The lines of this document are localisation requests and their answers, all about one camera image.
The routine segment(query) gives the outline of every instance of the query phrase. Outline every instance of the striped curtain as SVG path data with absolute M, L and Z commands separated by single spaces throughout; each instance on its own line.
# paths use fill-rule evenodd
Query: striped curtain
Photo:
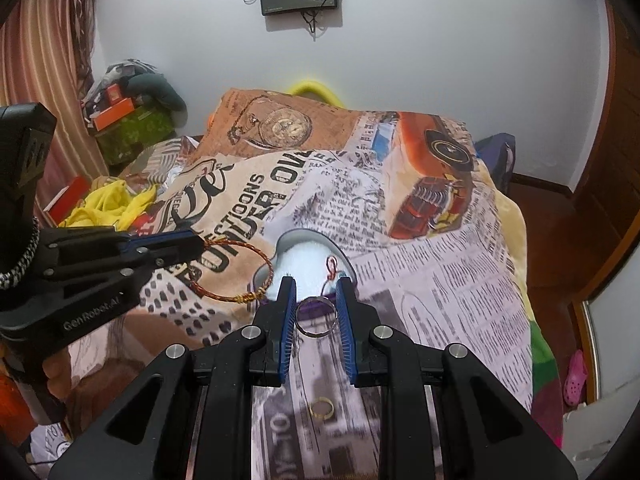
M 93 16 L 88 21 L 80 16 L 91 30 L 90 36 L 79 37 L 78 9 L 92 14 L 92 5 L 93 1 L 83 5 L 78 0 L 20 0 L 0 28 L 0 106 L 41 102 L 58 118 L 36 191 L 34 214 L 43 224 L 42 209 L 74 177 L 92 180 L 109 174 L 95 139 L 87 133 L 79 104 L 91 78 L 91 45 L 81 50 L 83 41 L 85 46 L 93 43 Z

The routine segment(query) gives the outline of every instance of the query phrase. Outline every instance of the bed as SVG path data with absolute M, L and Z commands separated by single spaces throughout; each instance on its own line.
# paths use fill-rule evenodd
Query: bed
M 326 235 L 383 322 L 429 346 L 468 345 L 561 445 L 558 370 L 527 298 L 524 220 L 495 189 L 463 123 L 231 89 L 186 166 L 138 232 L 190 227 L 265 254 L 294 228 Z M 159 270 L 137 309 L 76 343 L 75 431 L 168 344 L 216 344 L 251 322 L 258 304 L 199 297 L 190 276 L 233 296 L 256 286 L 261 263 L 250 251 L 216 247 Z M 335 359 L 339 335 L 296 338 L 286 386 L 255 392 L 253 477 L 279 475 L 286 459 L 296 478 L 375 478 L 377 389 L 349 387 Z M 319 424 L 307 405 L 327 396 L 335 416 Z

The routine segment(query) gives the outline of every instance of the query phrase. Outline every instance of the floor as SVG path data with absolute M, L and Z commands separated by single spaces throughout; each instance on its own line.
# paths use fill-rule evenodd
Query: floor
M 604 263 L 612 247 L 598 235 L 597 222 L 576 211 L 562 194 L 512 183 L 509 197 L 518 204 L 527 224 L 531 306 L 556 356 L 564 383 L 569 359 L 580 348 L 570 302 Z

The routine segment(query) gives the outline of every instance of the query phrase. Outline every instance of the gold bangle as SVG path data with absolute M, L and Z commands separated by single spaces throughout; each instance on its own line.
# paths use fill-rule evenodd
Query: gold bangle
M 209 292 L 206 288 L 203 288 L 193 279 L 190 280 L 191 289 L 197 294 L 201 294 L 203 296 L 206 296 L 207 298 L 211 298 L 212 300 L 226 301 L 229 303 L 249 303 L 250 301 L 258 301 L 264 298 L 267 289 L 270 287 L 271 282 L 273 281 L 273 264 L 271 263 L 269 257 L 260 249 L 252 246 L 251 244 L 248 244 L 247 242 L 229 240 L 226 237 L 214 238 L 213 240 L 204 240 L 205 249 L 216 245 L 235 245 L 251 249 L 254 253 L 258 254 L 258 256 L 260 256 L 265 262 L 267 262 L 267 266 L 269 267 L 269 275 L 267 276 L 267 279 L 264 281 L 262 286 L 258 287 L 255 292 L 245 292 L 244 294 L 238 294 L 237 296 L 220 296 L 219 294 L 214 294 L 213 292 Z

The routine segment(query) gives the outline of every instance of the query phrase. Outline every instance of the gold ring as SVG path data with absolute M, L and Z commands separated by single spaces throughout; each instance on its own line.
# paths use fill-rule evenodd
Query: gold ring
M 321 403 L 329 405 L 328 412 L 320 413 L 320 412 L 314 411 L 314 406 L 316 404 L 321 404 Z M 330 418 L 332 418 L 332 416 L 334 416 L 334 413 L 335 413 L 334 404 L 331 402 L 331 399 L 327 399 L 326 397 L 318 397 L 316 400 L 314 400 L 312 403 L 309 404 L 309 413 L 311 413 L 313 417 L 318 418 L 320 420 L 329 420 Z

